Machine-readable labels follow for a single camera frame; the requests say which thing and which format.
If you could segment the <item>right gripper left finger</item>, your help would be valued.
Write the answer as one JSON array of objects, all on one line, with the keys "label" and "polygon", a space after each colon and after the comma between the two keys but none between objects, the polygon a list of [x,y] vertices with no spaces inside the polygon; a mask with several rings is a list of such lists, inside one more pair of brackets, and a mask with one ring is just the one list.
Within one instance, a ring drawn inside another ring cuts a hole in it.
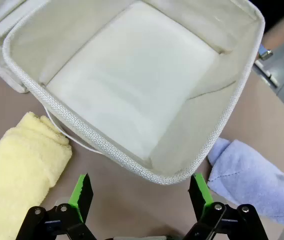
[{"label": "right gripper left finger", "polygon": [[55,240],[66,235],[70,240],[93,240],[95,236],[86,226],[86,219],[93,199],[88,174],[80,175],[67,203],[46,210],[31,207],[22,222],[17,240]]}]

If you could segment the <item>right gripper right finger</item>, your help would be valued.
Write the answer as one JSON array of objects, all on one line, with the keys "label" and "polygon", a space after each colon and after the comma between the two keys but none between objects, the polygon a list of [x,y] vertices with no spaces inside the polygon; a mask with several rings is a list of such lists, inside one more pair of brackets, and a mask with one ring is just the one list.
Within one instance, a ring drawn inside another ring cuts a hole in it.
[{"label": "right gripper right finger", "polygon": [[217,234],[230,240],[267,240],[260,217],[251,204],[236,209],[214,201],[201,173],[190,178],[188,190],[197,222],[184,236],[185,240],[213,240]]}]

